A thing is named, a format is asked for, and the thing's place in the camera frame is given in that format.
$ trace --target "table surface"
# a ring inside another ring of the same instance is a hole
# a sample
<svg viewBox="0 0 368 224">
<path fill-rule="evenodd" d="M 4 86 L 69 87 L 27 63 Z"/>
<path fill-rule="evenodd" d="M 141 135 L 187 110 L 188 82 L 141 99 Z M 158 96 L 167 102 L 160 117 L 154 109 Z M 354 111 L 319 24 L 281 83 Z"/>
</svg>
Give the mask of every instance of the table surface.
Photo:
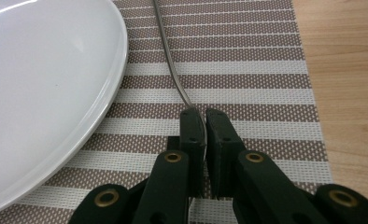
<svg viewBox="0 0 368 224">
<path fill-rule="evenodd" d="M 334 182 L 368 198 L 368 1 L 293 4 Z"/>
</svg>

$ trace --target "white stripe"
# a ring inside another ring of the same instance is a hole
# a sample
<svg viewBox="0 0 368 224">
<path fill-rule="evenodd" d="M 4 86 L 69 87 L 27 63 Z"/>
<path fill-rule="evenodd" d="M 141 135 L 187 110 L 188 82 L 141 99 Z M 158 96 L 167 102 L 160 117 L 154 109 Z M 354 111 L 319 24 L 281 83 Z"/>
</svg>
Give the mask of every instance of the white stripe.
<svg viewBox="0 0 368 224">
<path fill-rule="evenodd" d="M 170 49 L 170 51 L 184 50 L 222 50 L 222 49 L 300 49 L 302 46 L 264 46 L 264 47 L 231 47 L 231 48 L 203 48 L 203 49 Z M 131 49 L 129 52 L 163 52 L 163 49 Z"/>
<path fill-rule="evenodd" d="M 150 173 L 157 154 L 80 150 L 65 167 Z"/>
<path fill-rule="evenodd" d="M 279 12 L 279 11 L 293 11 L 292 8 L 285 9 L 263 9 L 263 10 L 246 10 L 246 11 L 229 11 L 229 12 L 201 12 L 201 13 L 187 13 L 187 14 L 174 14 L 174 15 L 164 15 L 166 17 L 185 17 L 185 16 L 203 16 L 203 15 L 220 15 L 220 14 L 240 14 L 249 12 Z M 144 17 L 126 17 L 125 20 L 135 20 L 135 19 L 150 19 L 155 18 L 155 16 L 144 16 Z"/>
<path fill-rule="evenodd" d="M 201 23 L 201 24 L 181 24 L 181 25 L 165 25 L 164 27 L 191 27 L 191 26 L 210 26 L 210 25 L 236 25 L 236 24 L 263 24 L 263 23 L 285 23 L 295 21 L 240 21 L 240 22 L 222 22 L 222 23 Z M 128 30 L 139 29 L 157 29 L 158 26 L 141 26 L 141 27 L 129 27 Z"/>
<path fill-rule="evenodd" d="M 307 74 L 305 61 L 175 63 L 180 75 Z M 126 76 L 169 76 L 167 63 L 128 63 Z"/>
<path fill-rule="evenodd" d="M 20 201 L 19 204 L 76 209 L 90 189 L 71 189 L 41 186 Z"/>
<path fill-rule="evenodd" d="M 76 209 L 90 189 L 41 186 L 18 204 Z M 195 199 L 190 207 L 190 221 L 204 223 L 235 223 L 232 201 Z"/>
<path fill-rule="evenodd" d="M 232 120 L 239 136 L 254 139 L 322 141 L 318 122 L 281 122 Z M 113 119 L 106 118 L 97 133 L 179 135 L 178 119 Z"/>
<path fill-rule="evenodd" d="M 65 167 L 149 174 L 157 154 L 81 150 Z M 332 183 L 326 161 L 274 160 L 284 174 L 295 182 Z"/>
<path fill-rule="evenodd" d="M 195 104 L 313 105 L 311 89 L 186 89 Z M 176 89 L 121 89 L 116 103 L 179 104 Z"/>
</svg>

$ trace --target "screw hole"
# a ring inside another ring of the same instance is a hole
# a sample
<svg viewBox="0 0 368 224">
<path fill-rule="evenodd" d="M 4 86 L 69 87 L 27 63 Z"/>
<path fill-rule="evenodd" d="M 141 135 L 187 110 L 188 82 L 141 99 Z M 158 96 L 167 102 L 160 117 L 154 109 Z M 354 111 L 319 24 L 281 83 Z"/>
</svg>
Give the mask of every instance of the screw hole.
<svg viewBox="0 0 368 224">
<path fill-rule="evenodd" d="M 181 161 L 181 155 L 177 153 L 168 153 L 164 156 L 164 159 L 169 162 Z"/>
<path fill-rule="evenodd" d="M 99 207 L 108 207 L 120 198 L 118 192 L 114 189 L 106 189 L 98 193 L 94 198 L 94 203 Z"/>
<path fill-rule="evenodd" d="M 329 192 L 330 198 L 345 207 L 355 207 L 358 201 L 352 195 L 338 189 L 332 189 Z"/>
<path fill-rule="evenodd" d="M 292 214 L 292 220 L 298 224 L 311 224 L 312 220 L 305 214 L 302 213 L 294 213 Z"/>
<path fill-rule="evenodd" d="M 262 162 L 263 161 L 263 156 L 258 154 L 258 153 L 248 153 L 246 155 L 246 159 L 248 159 L 248 161 L 252 161 L 252 162 Z"/>
<path fill-rule="evenodd" d="M 166 216 L 162 213 L 154 213 L 149 221 L 151 224 L 164 224 L 166 223 Z"/>
</svg>

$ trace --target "brown stripe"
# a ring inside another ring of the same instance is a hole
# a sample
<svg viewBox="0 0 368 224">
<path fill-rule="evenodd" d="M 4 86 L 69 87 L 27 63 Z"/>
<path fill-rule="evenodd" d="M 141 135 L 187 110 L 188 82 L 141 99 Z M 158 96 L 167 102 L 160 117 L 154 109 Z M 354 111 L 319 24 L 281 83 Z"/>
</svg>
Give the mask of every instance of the brown stripe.
<svg viewBox="0 0 368 224">
<path fill-rule="evenodd" d="M 45 185 L 74 189 L 94 189 L 104 184 L 117 184 L 130 189 L 148 177 L 149 174 L 138 172 L 64 167 Z"/>
<path fill-rule="evenodd" d="M 68 223 L 73 213 L 71 209 L 13 204 L 0 212 L 0 223 Z"/>
<path fill-rule="evenodd" d="M 318 122 L 315 105 L 196 105 L 200 111 L 216 108 L 232 120 Z M 114 103 L 107 118 L 179 119 L 184 104 Z"/>
<path fill-rule="evenodd" d="M 301 46 L 299 35 L 241 35 L 169 39 L 170 49 Z M 163 49 L 160 39 L 131 40 L 129 50 Z"/>
<path fill-rule="evenodd" d="M 321 141 L 280 139 L 243 139 L 248 149 L 266 153 L 273 160 L 327 161 L 326 149 Z"/>
<path fill-rule="evenodd" d="M 160 0 L 158 1 L 159 5 L 162 6 L 171 6 L 171 5 L 187 5 L 187 4 L 195 4 L 194 6 L 180 6 L 184 8 L 189 8 L 190 10 L 199 10 L 198 7 L 204 8 L 213 8 L 218 7 L 219 5 L 227 6 L 230 10 L 234 10 L 237 8 L 236 5 L 241 7 L 248 6 L 249 8 L 254 8 L 254 10 L 263 10 L 263 9 L 281 9 L 281 8 L 290 8 L 291 1 L 290 0 L 279 0 L 279 1 L 256 1 L 256 2 L 235 2 L 232 3 L 225 3 L 230 2 L 229 0 L 203 0 L 202 3 L 212 3 L 211 5 L 198 5 L 200 3 L 199 0 Z M 114 1 L 114 4 L 120 8 L 131 8 L 131 7 L 152 7 L 151 1 L 149 0 L 136 0 L 136 1 Z"/>
<path fill-rule="evenodd" d="M 94 133 L 82 150 L 159 154 L 166 144 L 166 136 Z"/>
<path fill-rule="evenodd" d="M 301 48 L 198 49 L 172 51 L 176 63 L 304 60 Z M 165 63 L 163 51 L 129 52 L 128 63 Z"/>
<path fill-rule="evenodd" d="M 274 23 L 254 23 L 254 24 L 223 24 L 208 26 L 183 26 L 166 27 L 166 36 L 202 36 L 202 35 L 259 35 L 259 34 L 282 34 L 298 33 L 296 23 L 274 22 Z M 159 38 L 157 28 L 129 29 L 129 38 Z"/>
<path fill-rule="evenodd" d="M 255 21 L 294 21 L 294 11 L 260 11 L 163 17 L 164 26 Z M 125 19 L 128 28 L 156 26 L 155 18 Z"/>
<path fill-rule="evenodd" d="M 306 74 L 295 75 L 184 75 L 187 89 L 311 89 Z M 125 76 L 122 89 L 174 89 L 170 76 Z"/>
<path fill-rule="evenodd" d="M 321 141 L 244 138 L 243 142 L 246 148 L 264 152 L 273 160 L 327 160 Z M 166 144 L 165 136 L 95 133 L 83 150 L 159 154 L 166 150 Z"/>
<path fill-rule="evenodd" d="M 155 16 L 154 8 L 150 6 L 145 8 L 120 8 L 120 14 L 124 19 L 135 17 L 153 17 Z"/>
</svg>

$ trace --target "striped placemat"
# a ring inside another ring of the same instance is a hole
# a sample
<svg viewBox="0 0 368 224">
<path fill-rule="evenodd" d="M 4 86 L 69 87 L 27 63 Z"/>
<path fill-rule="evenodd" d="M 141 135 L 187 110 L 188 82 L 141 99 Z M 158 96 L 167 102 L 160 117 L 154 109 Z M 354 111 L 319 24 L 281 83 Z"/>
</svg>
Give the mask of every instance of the striped placemat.
<svg viewBox="0 0 368 224">
<path fill-rule="evenodd" d="M 196 106 L 225 111 L 247 148 L 268 153 L 298 187 L 313 192 L 332 182 L 291 0 L 159 2 L 177 71 Z M 65 223 L 91 189 L 130 188 L 148 177 L 167 136 L 178 135 L 184 104 L 169 77 L 152 4 L 114 3 L 130 40 L 114 104 L 76 157 L 0 212 L 0 223 Z M 232 201 L 209 193 L 192 203 L 190 220 L 236 223 Z"/>
</svg>

